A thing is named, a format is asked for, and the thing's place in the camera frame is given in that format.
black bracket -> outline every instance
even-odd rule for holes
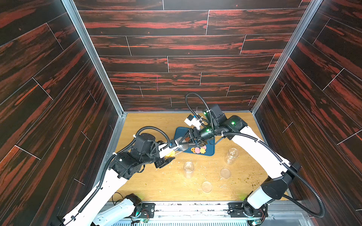
[[[142,210],[148,212],[148,218],[153,218],[155,215],[155,203],[143,202]],[[147,213],[145,213],[145,211],[141,211],[141,215],[138,218],[147,218]]]
[[[170,162],[172,162],[172,160],[174,160],[175,157],[170,157],[165,159],[165,157],[161,158],[160,160],[155,162],[155,167],[160,169],[162,167],[165,167],[167,164],[169,164]]]
[[[237,218],[237,217],[247,217],[244,214],[244,207],[243,207],[243,203],[242,202],[229,202],[228,203],[228,211],[227,213],[232,217],[232,218]],[[258,211],[253,217],[261,217],[262,214],[260,211]]]

black cable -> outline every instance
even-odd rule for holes
[[[227,132],[227,133],[224,133],[224,135],[244,136],[244,137],[250,138],[250,139],[252,139],[254,141],[257,141],[258,143],[263,145],[266,149],[268,149],[278,159],[279,162],[283,162],[283,160],[281,159],[279,154],[277,154],[273,149],[271,149],[266,143],[264,143],[261,140],[258,140],[257,138],[255,138],[253,136],[250,136],[250,135],[247,135],[247,134],[244,134],[244,133],[237,133],[237,132]],[[307,188],[313,193],[314,198],[317,200],[318,205],[319,205],[319,213],[315,213],[315,212],[311,211],[310,209],[303,206],[298,201],[296,201],[295,199],[293,199],[293,198],[291,198],[289,196],[283,195],[283,197],[289,199],[290,201],[295,203],[297,206],[299,206],[302,210],[306,211],[307,213],[309,213],[310,215],[312,215],[314,217],[320,217],[320,218],[324,217],[324,215],[325,215],[325,206],[324,206],[323,200],[320,197],[320,195],[318,194],[318,192],[306,180],[304,180],[303,177],[301,177],[293,168],[288,166],[286,163],[282,163],[282,165],[287,170],[289,170],[296,178],[298,178],[303,184],[305,184],[307,186]]]
[[[143,130],[146,130],[146,129],[153,129],[153,130],[156,130],[158,132],[160,132],[167,140],[167,145],[165,146],[168,147],[170,145],[170,138],[168,138],[167,134],[165,132],[163,132],[162,130],[160,130],[159,128],[156,128],[156,127],[153,127],[153,126],[145,126],[145,127],[142,127],[140,128],[137,133],[136,133],[136,136],[138,136]],[[99,180],[99,183],[95,189],[95,191],[91,194],[91,196],[87,199],[87,201],[85,201],[85,203],[82,205],[82,207],[78,210],[78,213],[81,213],[84,208],[89,204],[89,202],[94,198],[94,196],[98,193],[98,191],[101,189],[102,187],[102,184],[103,184],[103,181],[104,181],[104,177],[106,175],[106,172],[107,172],[107,169],[108,169],[108,166],[109,164],[111,163],[111,161],[114,159],[114,157],[120,153],[120,152],[123,152],[124,150],[127,150],[131,145],[134,144],[134,142],[136,141],[136,138],[133,138],[133,140],[124,148],[122,148],[120,151],[116,152],[116,154],[113,154],[109,159],[108,161],[106,162],[104,168],[103,168],[103,171],[102,171],[102,175],[101,175],[101,179]]]
[[[223,139],[225,139],[226,137],[221,137],[218,141],[214,141],[215,143],[214,144],[212,144],[211,142],[209,142],[209,144],[210,145],[216,145],[216,144],[218,144],[220,141],[222,141]]]
[[[150,151],[150,155],[153,156],[157,154],[157,151],[156,151],[156,142],[152,145],[152,149]]]
[[[146,215],[146,219],[149,219],[149,218],[150,218],[150,215],[148,214],[148,211],[145,210],[145,209],[142,209],[141,212],[142,212],[142,211],[145,211],[145,212],[146,212],[146,214],[147,214],[147,215]]]
[[[79,214],[79,213],[77,213],[74,217],[71,217],[72,219],[71,219],[68,223],[66,223],[64,226],[66,226],[66,225],[69,224],[70,222],[74,221],[74,220],[75,220],[75,217],[78,216],[78,214]]]
[[[133,219],[132,219],[132,217],[131,217],[131,226],[133,226],[135,223],[139,223],[140,221],[138,220],[138,221],[134,221]]]
[[[160,132],[167,140],[167,145],[164,148],[167,148],[168,146],[170,146],[170,138],[168,138],[167,134],[165,132],[163,132],[162,130],[160,130],[159,128],[153,127],[153,126],[145,126],[140,128],[137,133],[136,133],[136,137],[144,130],[146,129],[153,129],[156,130],[158,132]],[[124,148],[122,148],[121,150],[117,151],[116,154],[123,152],[124,150],[127,150],[130,146],[132,146],[134,144],[134,142],[136,141],[136,138],[133,138],[133,140]]]
[[[210,108],[209,106],[207,105],[206,101],[197,93],[187,93],[185,95],[185,102],[186,102],[186,105],[187,107],[190,109],[190,111],[195,114],[195,112],[190,108],[189,104],[187,103],[187,97],[189,94],[194,94],[196,96],[198,96],[201,101],[204,103],[204,105],[206,106],[206,109],[207,109],[207,112],[210,112]],[[279,162],[283,162],[283,160],[281,159],[281,157],[279,156],[279,154],[277,154],[273,149],[271,149],[266,143],[264,143],[263,141],[257,139],[256,137],[253,137],[253,136],[250,136],[248,134],[244,134],[244,133],[240,133],[240,132],[226,132],[226,133],[217,133],[214,129],[214,123],[213,123],[213,119],[212,119],[212,114],[209,114],[209,117],[210,117],[210,126],[211,126],[211,131],[215,134],[215,135],[224,135],[224,136],[228,136],[228,135],[235,135],[235,136],[243,136],[243,137],[247,137],[249,139],[252,139],[254,140],[255,142],[258,142],[260,143],[261,145],[263,145],[265,148],[267,148],[277,159]],[[306,211],[307,213],[309,213],[310,215],[314,216],[314,217],[324,217],[325,215],[325,206],[324,206],[324,203],[323,203],[323,200],[322,198],[320,197],[320,195],[318,194],[318,192],[306,181],[304,180],[297,172],[294,171],[293,168],[289,167],[286,163],[282,163],[282,165],[287,169],[289,170],[295,177],[297,177],[303,184],[305,184],[308,189],[313,193],[315,199],[317,200],[318,202],[318,205],[319,205],[319,213],[314,213],[312,212],[311,210],[309,210],[308,208],[306,208],[305,206],[303,206],[302,204],[300,204],[298,201],[296,201],[295,199],[289,197],[289,196],[286,196],[286,195],[283,195],[283,197],[289,199],[290,201],[292,201],[293,203],[295,203],[297,206],[299,206],[302,210]]]
[[[123,199],[119,199],[119,200],[117,200],[117,201],[115,202],[115,205],[117,205],[117,202],[119,202],[119,201],[123,201]]]
[[[263,222],[264,222],[264,220],[265,220],[265,218],[266,218],[266,214],[267,214],[267,212],[268,212],[268,204],[266,203],[265,204],[265,213],[264,213],[264,219],[263,219]]]
[[[104,177],[106,175],[107,169],[109,164],[111,163],[111,161],[113,160],[113,158],[116,156],[116,154],[113,154],[108,161],[106,162],[103,171],[102,171],[102,175],[101,175],[101,179],[99,180],[99,183],[95,189],[95,191],[90,195],[90,197],[87,199],[87,201],[85,201],[85,203],[82,205],[82,207],[78,210],[78,213],[81,213],[84,208],[89,204],[89,202],[94,198],[94,196],[98,193],[98,191],[101,189],[103,181],[104,181]]]
[[[145,168],[146,168],[146,165],[143,165],[143,169],[141,171],[138,171],[138,172],[143,172]]]
[[[119,194],[120,196],[122,196],[122,200],[124,199],[124,197],[123,197],[123,195],[121,195],[121,193],[119,193],[119,192],[115,192],[114,194],[116,194],[116,193],[117,193],[117,194]]]
[[[201,116],[199,116],[198,114],[196,114],[196,113],[194,112],[194,110],[191,109],[189,103],[187,102],[187,97],[188,97],[190,94],[194,94],[194,95],[196,95],[198,98],[200,98],[201,101],[202,101],[202,102],[204,103],[204,105],[206,106],[207,110],[208,110],[208,111],[210,110],[210,108],[209,108],[209,107],[207,106],[207,104],[206,104],[206,101],[202,98],[202,96],[200,96],[200,95],[197,94],[197,93],[186,93],[186,95],[185,95],[185,102],[186,102],[186,105],[187,105],[188,109],[189,109],[189,110],[191,111],[191,113],[196,117],[196,119],[198,119],[198,120],[201,119],[201,120],[203,120],[203,121],[205,121],[205,122],[207,122],[207,123],[210,123],[207,119],[202,118]]]

metal grille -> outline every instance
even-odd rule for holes
[[[130,226],[130,221],[119,221],[113,226]],[[224,220],[224,221],[184,221],[175,223],[174,221],[163,221],[162,223],[135,223],[134,226],[248,226],[246,220]]]

petri dish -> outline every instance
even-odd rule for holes
[[[204,192],[206,193],[209,193],[211,192],[212,190],[212,184],[208,181],[204,181],[202,184],[201,184],[201,188]]]
[[[231,172],[230,170],[223,168],[220,170],[220,176],[221,178],[228,179],[229,177],[231,177]]]

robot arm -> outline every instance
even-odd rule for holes
[[[102,182],[101,179],[98,185],[93,188],[80,204],[64,216],[63,223],[60,226],[106,226],[112,225],[119,219],[131,215],[136,206],[139,205],[139,200],[129,199],[127,196],[125,200],[110,210],[100,214],[98,213],[111,196],[123,186],[133,174],[143,171],[141,170],[142,166],[145,167],[146,164],[154,163],[156,168],[162,168],[175,159],[173,157],[175,151],[182,152],[191,146],[203,146],[215,136],[228,138],[241,146],[268,174],[268,178],[261,186],[250,193],[243,201],[243,206],[240,210],[243,211],[245,216],[253,217],[263,205],[276,199],[281,199],[294,177],[298,176],[297,172],[300,169],[300,165],[298,163],[291,165],[287,159],[279,156],[270,149],[240,117],[233,115],[228,119],[218,105],[213,105],[209,108],[203,98],[200,98],[206,105],[203,113],[207,120],[201,119],[199,115],[190,109],[194,116],[190,115],[185,122],[189,126],[194,125],[195,127],[190,128],[184,137],[176,140],[169,140],[167,135],[158,128],[141,128],[137,134],[134,135],[135,139],[128,146],[118,154],[114,153],[109,159],[108,163],[110,164],[106,164],[104,168],[104,181]],[[208,125],[205,126],[201,120],[207,121]],[[155,129],[159,131],[165,136],[168,142],[156,142],[153,135],[148,133],[140,134],[144,129]],[[323,201],[309,184],[308,188],[313,192],[320,205],[319,214],[313,213],[310,210],[308,213],[316,217],[323,217],[325,213]]]
[[[142,166],[154,163],[156,168],[162,168],[175,159],[165,158],[166,155],[176,150],[185,150],[177,140],[170,140],[169,143],[167,146],[167,143],[162,141],[156,142],[155,137],[148,133],[136,136],[130,152],[114,153],[115,157],[107,166],[101,189],[94,194],[99,182],[73,210],[63,217],[61,226],[108,226],[130,216],[141,203],[141,200],[133,194],[126,196],[120,204],[104,212],[100,210],[135,173],[143,171]]]

